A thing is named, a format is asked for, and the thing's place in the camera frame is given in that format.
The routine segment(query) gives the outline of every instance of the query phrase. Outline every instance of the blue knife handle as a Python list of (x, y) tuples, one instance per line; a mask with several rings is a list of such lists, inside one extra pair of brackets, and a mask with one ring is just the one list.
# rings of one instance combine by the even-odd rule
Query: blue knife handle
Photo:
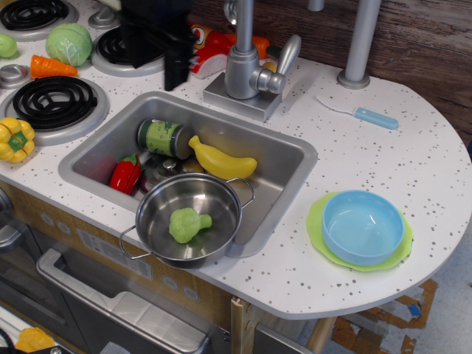
[(397, 129), (399, 124), (396, 119), (384, 116), (383, 114), (369, 111), (365, 108), (357, 108), (353, 114), (354, 117), (365, 120), (366, 122), (380, 125), (388, 129)]

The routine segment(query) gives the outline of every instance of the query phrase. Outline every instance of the green lime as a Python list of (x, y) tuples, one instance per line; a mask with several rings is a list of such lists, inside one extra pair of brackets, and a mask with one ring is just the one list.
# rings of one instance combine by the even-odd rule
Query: green lime
[(11, 58), (17, 49), (16, 41), (11, 35), (0, 33), (0, 58)]

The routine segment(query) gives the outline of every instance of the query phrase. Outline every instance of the oven window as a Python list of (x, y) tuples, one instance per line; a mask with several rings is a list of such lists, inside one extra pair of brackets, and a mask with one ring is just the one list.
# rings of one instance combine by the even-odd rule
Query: oven window
[(36, 263), (25, 242), (8, 253), (0, 254), (0, 282), (4, 290), (7, 289), (0, 295), (6, 303), (19, 300), (8, 297), (21, 296), (25, 302), (60, 313), (46, 283), (36, 271)]

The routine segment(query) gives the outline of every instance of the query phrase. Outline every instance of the toy broccoli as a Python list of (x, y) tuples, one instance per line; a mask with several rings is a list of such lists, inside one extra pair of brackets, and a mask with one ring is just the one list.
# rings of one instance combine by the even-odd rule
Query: toy broccoli
[(174, 210), (170, 216), (169, 233), (178, 243), (187, 243), (198, 234), (201, 229), (212, 225), (209, 215), (198, 215), (193, 208)]

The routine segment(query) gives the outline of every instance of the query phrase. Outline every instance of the green plate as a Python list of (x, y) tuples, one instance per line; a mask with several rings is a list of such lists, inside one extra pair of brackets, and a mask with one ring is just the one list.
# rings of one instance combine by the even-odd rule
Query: green plate
[(406, 221), (405, 216), (401, 212), (403, 222), (405, 223), (405, 233), (403, 234), (403, 239), (392, 254), (390, 258), (384, 260), (381, 263), (375, 265), (355, 265), (343, 261), (341, 258), (332, 253), (331, 250), (326, 246), (325, 241), (323, 240), (322, 234), (322, 218), (323, 210), (325, 209), (326, 203), (339, 192), (332, 192), (326, 194), (323, 198), (316, 201), (310, 208), (310, 212), (307, 217), (307, 230), (310, 235), (311, 243), (323, 253), (329, 260), (332, 260), (334, 263), (339, 264), (340, 266), (346, 266), (357, 271), (378, 271), (381, 269), (389, 269), (395, 267), (403, 258), (410, 254), (412, 250), (412, 241), (413, 241), (413, 231), (408, 221)]

